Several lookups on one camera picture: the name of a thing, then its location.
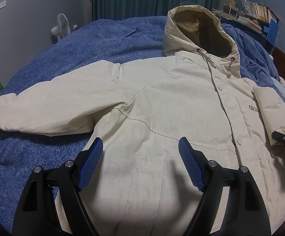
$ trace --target white jacket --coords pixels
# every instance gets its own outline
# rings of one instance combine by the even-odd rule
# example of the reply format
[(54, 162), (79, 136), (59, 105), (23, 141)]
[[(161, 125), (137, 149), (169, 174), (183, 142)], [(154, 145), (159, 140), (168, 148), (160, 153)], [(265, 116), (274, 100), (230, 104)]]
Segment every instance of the white jacket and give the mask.
[[(183, 136), (208, 160), (250, 169), (274, 231), (285, 215), (285, 147), (271, 146), (271, 132), (285, 133), (285, 104), (273, 89), (240, 78), (236, 43), (203, 7), (169, 11), (164, 53), (122, 65), (98, 61), (1, 96), (0, 129), (94, 130), (85, 149), (100, 137), (104, 154), (81, 197), (102, 236), (183, 234), (201, 197), (178, 152)], [(69, 231), (60, 196), (56, 205)]]

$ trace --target printed logo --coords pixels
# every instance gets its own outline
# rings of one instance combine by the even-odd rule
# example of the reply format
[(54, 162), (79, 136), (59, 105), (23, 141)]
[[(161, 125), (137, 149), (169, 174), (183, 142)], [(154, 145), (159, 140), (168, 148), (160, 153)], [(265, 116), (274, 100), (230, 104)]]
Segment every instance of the printed logo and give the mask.
[(259, 112), (259, 110), (254, 106), (248, 106), (252, 111)]

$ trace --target bed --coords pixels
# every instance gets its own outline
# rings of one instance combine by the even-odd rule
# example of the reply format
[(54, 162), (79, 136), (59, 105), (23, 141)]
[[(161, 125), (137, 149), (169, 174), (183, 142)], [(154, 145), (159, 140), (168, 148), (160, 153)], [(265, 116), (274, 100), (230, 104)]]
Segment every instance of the bed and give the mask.
[[(102, 59), (122, 64), (164, 56), (165, 23), (163, 16), (94, 21), (32, 60), (0, 94), (18, 94), (35, 83)], [(239, 29), (228, 24), (222, 27), (239, 47), (241, 77), (252, 79), (261, 87), (273, 87), (284, 100), (271, 80), (271, 77), (279, 80), (279, 75), (264, 48)], [(47, 137), (0, 131), (0, 224), (7, 231), (12, 229), (16, 207), (32, 169), (37, 165), (50, 169), (74, 159), (90, 135)]]

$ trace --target jacket sleeve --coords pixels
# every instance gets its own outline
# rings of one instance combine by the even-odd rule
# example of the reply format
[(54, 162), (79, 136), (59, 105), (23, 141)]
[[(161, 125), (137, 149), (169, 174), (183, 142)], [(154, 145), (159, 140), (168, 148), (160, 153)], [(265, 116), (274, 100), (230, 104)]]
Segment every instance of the jacket sleeve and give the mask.
[(253, 91), (264, 120), (270, 145), (282, 145), (271, 135), (274, 131), (285, 134), (285, 103), (273, 88), (254, 87)]
[(120, 80), (120, 64), (98, 61), (51, 81), (0, 96), (0, 129), (48, 136), (90, 132), (135, 92)]

